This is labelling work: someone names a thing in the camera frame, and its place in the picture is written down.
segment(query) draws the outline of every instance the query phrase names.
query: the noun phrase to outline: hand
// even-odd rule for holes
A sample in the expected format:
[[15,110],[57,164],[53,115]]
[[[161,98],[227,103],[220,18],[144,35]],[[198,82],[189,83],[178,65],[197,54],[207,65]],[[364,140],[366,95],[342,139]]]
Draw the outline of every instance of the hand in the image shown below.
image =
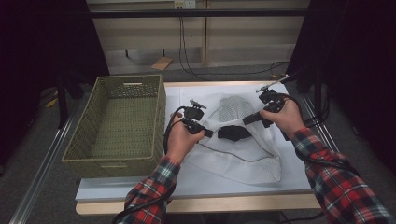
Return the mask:
[[260,111],[260,115],[265,119],[273,121],[276,126],[288,136],[288,138],[291,138],[295,132],[304,128],[305,125],[297,104],[288,98],[285,98],[284,101],[285,105],[278,113],[271,113],[269,111],[262,110]]
[[174,118],[174,126],[169,133],[168,152],[166,156],[178,164],[181,164],[187,154],[192,150],[194,145],[204,138],[205,132],[200,131],[197,134],[190,134],[180,121],[181,114],[177,113]]

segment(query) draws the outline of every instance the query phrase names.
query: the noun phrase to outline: wooden block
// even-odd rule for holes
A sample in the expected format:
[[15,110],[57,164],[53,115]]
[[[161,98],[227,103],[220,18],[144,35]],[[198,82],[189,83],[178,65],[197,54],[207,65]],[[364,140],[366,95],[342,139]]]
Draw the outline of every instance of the wooden block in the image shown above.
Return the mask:
[[154,65],[151,66],[151,68],[154,69],[158,69],[158,70],[165,70],[169,64],[172,62],[173,60],[170,58],[166,58],[166,57],[161,57],[161,59],[159,59]]

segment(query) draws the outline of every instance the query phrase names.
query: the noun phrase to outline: wicker basket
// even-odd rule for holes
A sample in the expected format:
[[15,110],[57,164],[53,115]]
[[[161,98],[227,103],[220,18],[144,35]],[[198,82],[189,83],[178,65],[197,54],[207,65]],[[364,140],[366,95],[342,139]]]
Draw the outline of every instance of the wicker basket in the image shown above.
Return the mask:
[[163,154],[161,75],[99,77],[62,162],[80,177],[149,175]]

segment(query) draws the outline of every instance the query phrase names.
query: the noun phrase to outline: red plaid shirt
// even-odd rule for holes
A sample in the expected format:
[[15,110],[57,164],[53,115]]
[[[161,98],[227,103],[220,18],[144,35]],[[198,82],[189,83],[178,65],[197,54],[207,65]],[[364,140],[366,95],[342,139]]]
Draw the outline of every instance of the red plaid shirt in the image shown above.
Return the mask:
[[[343,154],[332,153],[307,128],[296,132],[291,141],[311,159],[349,163]],[[152,175],[128,193],[125,206],[146,203],[164,195],[176,184],[179,169],[178,164],[163,157]],[[307,164],[305,171],[330,223],[396,223],[373,191],[356,175],[317,164]],[[155,204],[132,213],[121,223],[163,223],[165,212],[165,203]]]

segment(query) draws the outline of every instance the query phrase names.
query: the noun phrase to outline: wall outlet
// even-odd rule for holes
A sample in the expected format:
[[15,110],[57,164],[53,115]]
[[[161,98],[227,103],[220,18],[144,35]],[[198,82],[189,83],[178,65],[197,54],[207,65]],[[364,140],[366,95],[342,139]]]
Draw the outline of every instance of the wall outlet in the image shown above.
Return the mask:
[[196,9],[195,0],[184,0],[184,8]]
[[184,0],[175,0],[175,9],[183,9]]

